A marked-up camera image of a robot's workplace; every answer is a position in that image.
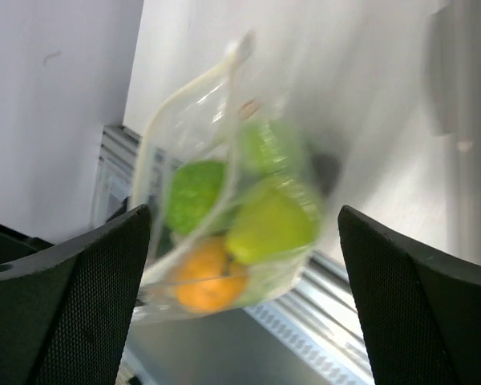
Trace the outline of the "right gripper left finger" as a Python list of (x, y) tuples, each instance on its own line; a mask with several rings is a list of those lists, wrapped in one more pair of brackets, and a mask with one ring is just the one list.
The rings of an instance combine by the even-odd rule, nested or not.
[(145, 266), (146, 205), (52, 245), (0, 225), (0, 384), (113, 384)]

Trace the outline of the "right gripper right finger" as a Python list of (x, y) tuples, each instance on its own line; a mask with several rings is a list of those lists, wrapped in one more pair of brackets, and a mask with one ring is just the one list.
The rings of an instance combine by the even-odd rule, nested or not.
[(377, 384), (481, 384), (481, 266), (344, 206), (338, 230)]

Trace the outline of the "orange toy fruit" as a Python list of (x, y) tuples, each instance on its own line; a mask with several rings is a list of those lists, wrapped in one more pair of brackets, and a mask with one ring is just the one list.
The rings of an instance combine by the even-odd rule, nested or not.
[(191, 249), (172, 275), (173, 293), (187, 310), (215, 313), (229, 308), (245, 291), (249, 273), (233, 260), (221, 236), (208, 237)]

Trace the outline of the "green bumpy toy guava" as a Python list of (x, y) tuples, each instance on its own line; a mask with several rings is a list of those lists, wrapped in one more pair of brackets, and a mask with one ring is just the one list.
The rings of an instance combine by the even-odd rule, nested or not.
[(226, 188), (227, 175), (228, 164), (214, 159), (189, 162), (176, 169), (166, 204), (166, 226), (187, 237), (221, 203), (205, 231), (225, 233), (232, 220), (232, 191)]

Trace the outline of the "clear dotted zip top bag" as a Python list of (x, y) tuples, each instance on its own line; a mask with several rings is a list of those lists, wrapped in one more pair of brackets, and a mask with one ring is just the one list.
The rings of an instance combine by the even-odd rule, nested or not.
[(131, 207), (153, 209), (135, 322), (198, 318), (277, 298), (325, 222), (304, 132), (285, 116), (297, 58), (254, 32), (174, 91), (139, 141)]

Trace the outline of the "green toy apple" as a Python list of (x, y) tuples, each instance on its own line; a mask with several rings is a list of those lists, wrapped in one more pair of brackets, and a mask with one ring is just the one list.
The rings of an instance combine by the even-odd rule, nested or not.
[(301, 135), (282, 120), (248, 120), (240, 126), (238, 142), (242, 167), (252, 175), (299, 173), (306, 168)]

